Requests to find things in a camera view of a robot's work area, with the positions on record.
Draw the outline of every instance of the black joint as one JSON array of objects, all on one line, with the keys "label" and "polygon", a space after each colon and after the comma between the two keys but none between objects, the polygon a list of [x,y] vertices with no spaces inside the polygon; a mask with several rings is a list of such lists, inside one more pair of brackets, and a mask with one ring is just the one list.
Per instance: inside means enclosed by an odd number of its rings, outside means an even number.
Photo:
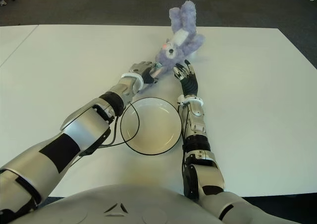
[{"label": "black joint", "polygon": [[233,205],[230,204],[229,206],[227,206],[225,209],[223,209],[222,213],[219,216],[219,220],[222,221],[222,219],[224,218],[224,216],[233,208]]},{"label": "black joint", "polygon": [[142,73],[143,82],[145,84],[152,84],[154,82],[153,77],[150,75],[151,67],[148,67]]},{"label": "black joint", "polygon": [[24,178],[19,176],[18,178],[15,179],[15,182],[20,184],[32,196],[36,204],[39,204],[41,202],[42,200],[41,195],[28,181],[26,181]]},{"label": "black joint", "polygon": [[208,138],[203,135],[191,135],[186,138],[183,150],[188,153],[195,150],[211,151]]},{"label": "black joint", "polygon": [[107,113],[98,105],[94,105],[93,106],[93,109],[96,110],[96,112],[105,120],[105,121],[108,121],[109,124],[111,124],[114,120],[114,117],[109,117],[107,115]]},{"label": "black joint", "polygon": [[194,166],[186,166],[183,174],[184,196],[189,199],[197,200],[198,195],[198,178]]},{"label": "black joint", "polygon": [[203,186],[203,192],[206,195],[215,195],[215,194],[223,192],[223,189],[218,186],[205,185]]},{"label": "black joint", "polygon": [[195,155],[190,155],[186,161],[185,165],[200,165],[200,166],[213,166],[217,168],[217,165],[215,162],[211,160],[205,160],[205,159],[197,159]]},{"label": "black joint", "polygon": [[121,116],[123,114],[124,103],[119,95],[108,91],[105,94],[102,94],[99,98],[107,101],[110,104],[116,116]]}]

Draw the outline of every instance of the bunny face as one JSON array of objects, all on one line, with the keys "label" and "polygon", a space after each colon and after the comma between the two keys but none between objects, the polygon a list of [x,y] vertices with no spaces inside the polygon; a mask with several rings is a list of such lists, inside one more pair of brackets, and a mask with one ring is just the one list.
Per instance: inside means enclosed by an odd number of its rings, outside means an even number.
[{"label": "bunny face", "polygon": [[177,56],[177,50],[174,44],[167,42],[162,46],[162,50],[165,51],[166,58],[174,59]]},{"label": "bunny face", "polygon": [[163,66],[173,68],[176,63],[182,61],[184,58],[183,51],[173,43],[166,42],[160,52],[156,56],[156,61]]}]

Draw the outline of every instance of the robot forearm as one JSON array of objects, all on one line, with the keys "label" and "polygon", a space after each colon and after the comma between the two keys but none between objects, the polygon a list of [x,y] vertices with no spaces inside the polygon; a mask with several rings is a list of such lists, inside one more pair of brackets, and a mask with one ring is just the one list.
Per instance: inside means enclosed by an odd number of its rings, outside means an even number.
[{"label": "robot forearm", "polygon": [[226,224],[295,223],[269,215],[236,194],[224,191],[224,180],[206,134],[196,76],[191,64],[187,60],[185,63],[187,68],[180,64],[174,68],[184,93],[178,98],[184,139],[184,195]]},{"label": "robot forearm", "polygon": [[148,62],[134,64],[118,84],[72,113],[57,136],[32,146],[0,168],[1,223],[35,209],[78,155],[92,154],[107,139],[109,125],[142,88],[143,76],[149,76],[152,66]]}]

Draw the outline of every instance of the stuffed animal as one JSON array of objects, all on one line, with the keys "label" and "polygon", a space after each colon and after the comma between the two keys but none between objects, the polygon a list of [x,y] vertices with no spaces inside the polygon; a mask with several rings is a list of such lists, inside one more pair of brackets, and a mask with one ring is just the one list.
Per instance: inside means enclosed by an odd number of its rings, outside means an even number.
[{"label": "stuffed animal", "polygon": [[174,36],[171,40],[167,39],[156,56],[157,66],[162,67],[163,72],[172,70],[176,63],[183,62],[205,40],[203,35],[196,32],[196,8],[193,2],[186,1],[181,8],[171,8],[169,18]]}]

